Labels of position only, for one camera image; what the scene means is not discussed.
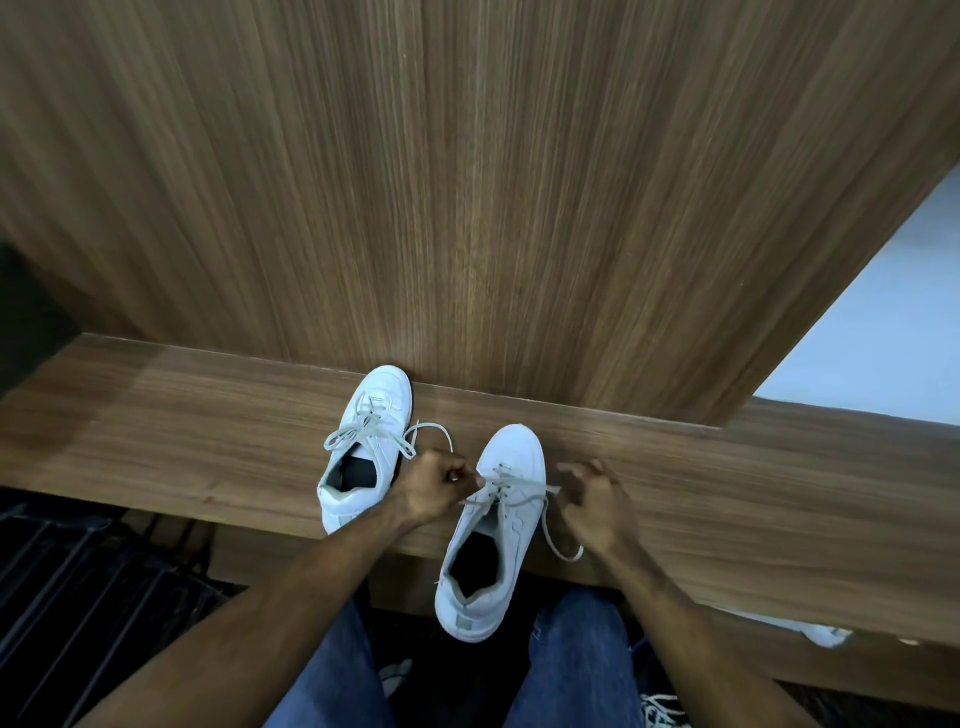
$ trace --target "white sneaker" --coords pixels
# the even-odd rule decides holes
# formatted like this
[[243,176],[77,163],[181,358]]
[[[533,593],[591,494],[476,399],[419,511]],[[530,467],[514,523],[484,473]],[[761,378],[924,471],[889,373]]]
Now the white sneaker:
[[324,442],[330,462],[317,484],[317,497],[328,534],[380,502],[399,456],[416,454],[404,439],[412,410],[410,379],[398,367],[377,367],[360,382],[340,429]]
[[485,640],[500,626],[527,547],[546,530],[546,464],[540,440],[524,425],[507,425],[491,437],[477,463],[487,483],[466,501],[440,569],[434,607],[437,619],[463,642]]

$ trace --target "wooden panel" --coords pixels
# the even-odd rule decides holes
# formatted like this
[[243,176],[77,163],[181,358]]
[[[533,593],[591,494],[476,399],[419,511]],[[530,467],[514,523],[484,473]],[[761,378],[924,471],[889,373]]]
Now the wooden panel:
[[[323,441],[359,378],[85,334],[0,402],[0,482],[320,538]],[[470,458],[510,422],[548,463],[605,458],[698,601],[960,644],[958,427],[765,400],[717,430],[430,385],[414,398]],[[456,518],[398,549],[442,557]],[[540,537],[524,568],[609,583]]]
[[[209,574],[250,586],[282,570],[315,543],[221,525]],[[386,554],[368,579],[372,605],[432,618],[440,564]],[[717,610],[709,613],[729,643],[775,680],[960,712],[958,648],[912,646],[889,635],[856,633],[839,648],[823,649],[795,632]]]
[[158,342],[721,423],[960,155],[958,25],[5,3],[0,227]]

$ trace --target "forearm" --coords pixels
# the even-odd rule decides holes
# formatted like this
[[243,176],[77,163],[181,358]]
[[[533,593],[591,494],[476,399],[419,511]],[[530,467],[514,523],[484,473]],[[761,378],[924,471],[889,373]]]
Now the forearm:
[[723,642],[705,608],[639,544],[615,549],[605,562],[696,728],[816,725],[780,686]]
[[388,498],[180,637],[83,721],[260,726],[373,562],[409,527]]

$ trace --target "jeans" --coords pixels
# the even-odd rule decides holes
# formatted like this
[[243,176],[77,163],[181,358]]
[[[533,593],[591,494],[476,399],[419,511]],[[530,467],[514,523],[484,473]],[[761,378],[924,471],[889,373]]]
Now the jeans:
[[[623,620],[593,590],[574,587],[541,611],[529,649],[530,671],[505,726],[642,725]],[[265,726],[392,725],[370,641],[348,602]]]

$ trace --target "shoe insole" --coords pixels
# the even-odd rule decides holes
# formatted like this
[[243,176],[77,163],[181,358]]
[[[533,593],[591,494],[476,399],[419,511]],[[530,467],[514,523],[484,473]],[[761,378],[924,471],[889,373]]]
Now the shoe insole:
[[330,474],[327,485],[341,493],[352,491],[354,488],[375,488],[376,466],[372,460],[365,457],[344,455],[344,459],[340,461],[340,467]]
[[457,580],[464,598],[496,584],[496,573],[500,566],[500,556],[496,541],[486,533],[473,531],[457,551],[457,557],[450,565],[450,576]]

